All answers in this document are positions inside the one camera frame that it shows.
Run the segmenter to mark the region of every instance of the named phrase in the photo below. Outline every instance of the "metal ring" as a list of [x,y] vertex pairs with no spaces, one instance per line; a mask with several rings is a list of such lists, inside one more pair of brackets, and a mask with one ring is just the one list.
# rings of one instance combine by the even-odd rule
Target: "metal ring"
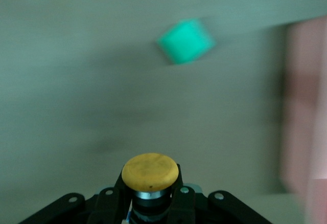
[[164,189],[164,190],[157,191],[157,192],[138,192],[138,191],[135,191],[134,194],[138,198],[145,199],[145,200],[150,200],[150,199],[160,198],[160,197],[164,196],[167,192],[168,192],[168,189]]

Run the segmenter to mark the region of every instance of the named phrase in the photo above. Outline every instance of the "white surface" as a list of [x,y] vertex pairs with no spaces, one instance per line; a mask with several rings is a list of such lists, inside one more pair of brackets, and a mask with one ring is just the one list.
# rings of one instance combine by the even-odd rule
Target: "white surface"
[[[284,27],[327,0],[0,0],[0,223],[90,197],[139,153],[239,198],[278,193]],[[154,40],[202,18],[217,47],[169,65]]]

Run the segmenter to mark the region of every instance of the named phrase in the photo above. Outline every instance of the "green cube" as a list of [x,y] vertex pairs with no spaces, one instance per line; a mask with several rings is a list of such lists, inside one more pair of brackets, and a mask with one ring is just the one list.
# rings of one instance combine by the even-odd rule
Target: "green cube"
[[157,43],[175,64],[192,62],[215,45],[197,19],[181,21],[159,38]]

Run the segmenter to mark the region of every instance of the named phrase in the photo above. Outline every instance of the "silver screw head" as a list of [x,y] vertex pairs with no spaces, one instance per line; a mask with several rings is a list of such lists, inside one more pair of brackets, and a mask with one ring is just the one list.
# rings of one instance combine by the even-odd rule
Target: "silver screw head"
[[180,191],[181,191],[182,193],[188,193],[188,192],[189,192],[189,189],[188,189],[187,187],[182,187],[182,188],[180,189]]
[[113,194],[113,191],[112,190],[106,191],[106,195],[111,195],[111,194]]
[[224,199],[224,195],[221,194],[221,193],[219,193],[219,192],[217,192],[217,193],[215,193],[215,199],[223,200]]
[[73,203],[77,201],[77,197],[71,197],[68,202]]

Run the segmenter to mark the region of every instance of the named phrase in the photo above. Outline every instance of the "yellow cap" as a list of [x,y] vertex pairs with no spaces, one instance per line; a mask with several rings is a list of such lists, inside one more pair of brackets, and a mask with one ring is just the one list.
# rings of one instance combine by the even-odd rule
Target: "yellow cap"
[[133,157],[125,164],[122,178],[135,191],[161,191],[177,180],[178,166],[166,155],[145,153]]

